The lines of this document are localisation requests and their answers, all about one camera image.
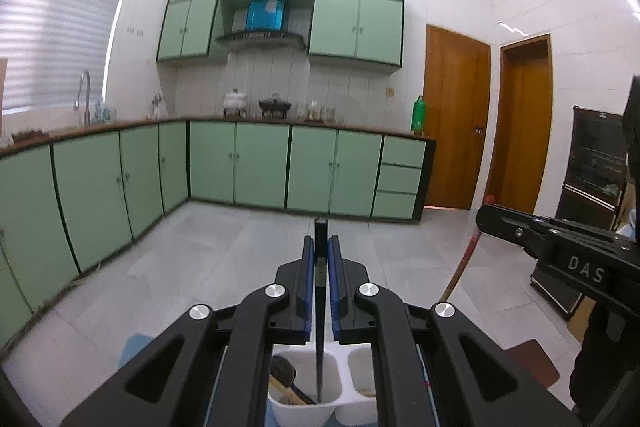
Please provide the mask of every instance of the window blind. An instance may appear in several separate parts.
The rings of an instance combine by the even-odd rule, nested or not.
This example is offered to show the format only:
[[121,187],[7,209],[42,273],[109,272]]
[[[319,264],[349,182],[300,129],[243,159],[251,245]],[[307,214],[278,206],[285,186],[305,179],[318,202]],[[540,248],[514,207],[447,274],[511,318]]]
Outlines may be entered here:
[[119,1],[0,0],[0,58],[8,59],[2,111],[72,106],[84,70],[97,102]]

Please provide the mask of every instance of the green plastic bottle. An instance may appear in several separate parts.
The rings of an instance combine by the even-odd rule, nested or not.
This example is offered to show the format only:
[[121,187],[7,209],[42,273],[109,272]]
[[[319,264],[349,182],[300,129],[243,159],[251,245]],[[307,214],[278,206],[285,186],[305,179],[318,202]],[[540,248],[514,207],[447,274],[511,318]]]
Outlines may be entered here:
[[421,96],[414,102],[414,113],[411,117],[411,130],[415,136],[422,134],[424,129],[424,115],[427,112],[427,105]]

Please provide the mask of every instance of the brown countertop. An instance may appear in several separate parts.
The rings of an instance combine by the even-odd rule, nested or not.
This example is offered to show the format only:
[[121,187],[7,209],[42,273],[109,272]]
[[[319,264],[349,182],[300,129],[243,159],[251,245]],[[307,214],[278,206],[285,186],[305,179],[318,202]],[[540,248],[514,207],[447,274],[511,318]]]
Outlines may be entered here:
[[32,149],[34,147],[48,145],[50,143],[56,143],[56,142],[67,140],[67,139],[80,138],[84,136],[92,136],[94,134],[102,134],[105,132],[119,131],[123,129],[130,129],[130,128],[141,127],[145,125],[153,125],[158,123],[167,123],[167,122],[176,122],[176,121],[188,121],[188,120],[301,125],[306,127],[320,127],[325,129],[337,129],[337,130],[344,130],[344,131],[383,134],[385,136],[396,136],[396,137],[407,138],[411,140],[421,140],[421,141],[433,140],[433,138],[431,137],[414,136],[413,134],[408,132],[385,131],[380,128],[348,125],[348,124],[340,124],[340,123],[324,123],[320,121],[308,121],[308,120],[296,120],[296,119],[279,120],[277,118],[240,118],[240,117],[225,118],[224,116],[182,116],[179,118],[164,118],[161,120],[120,121],[116,123],[91,125],[88,127],[52,130],[52,131],[49,131],[49,136],[37,137],[34,139],[19,142],[9,147],[0,148],[0,158],[3,158],[5,156],[11,156],[12,154],[15,154],[24,150]]

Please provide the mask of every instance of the black ladle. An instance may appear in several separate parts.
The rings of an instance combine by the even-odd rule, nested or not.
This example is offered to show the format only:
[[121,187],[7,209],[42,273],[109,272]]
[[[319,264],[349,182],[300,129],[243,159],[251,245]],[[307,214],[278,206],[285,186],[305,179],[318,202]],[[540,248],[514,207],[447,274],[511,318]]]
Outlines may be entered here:
[[293,385],[293,381],[296,379],[296,368],[289,360],[280,355],[271,357],[271,376],[279,380],[284,387],[289,387],[307,405],[315,404],[313,400]]

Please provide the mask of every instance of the doorway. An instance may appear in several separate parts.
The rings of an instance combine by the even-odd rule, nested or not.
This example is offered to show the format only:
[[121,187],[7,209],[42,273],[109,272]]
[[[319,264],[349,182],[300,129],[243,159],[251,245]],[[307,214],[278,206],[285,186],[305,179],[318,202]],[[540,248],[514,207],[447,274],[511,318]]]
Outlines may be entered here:
[[436,140],[425,204],[471,208],[489,112],[491,47],[427,26],[424,135]]
[[486,193],[532,214],[549,146],[552,64],[549,35],[501,48],[500,105]]

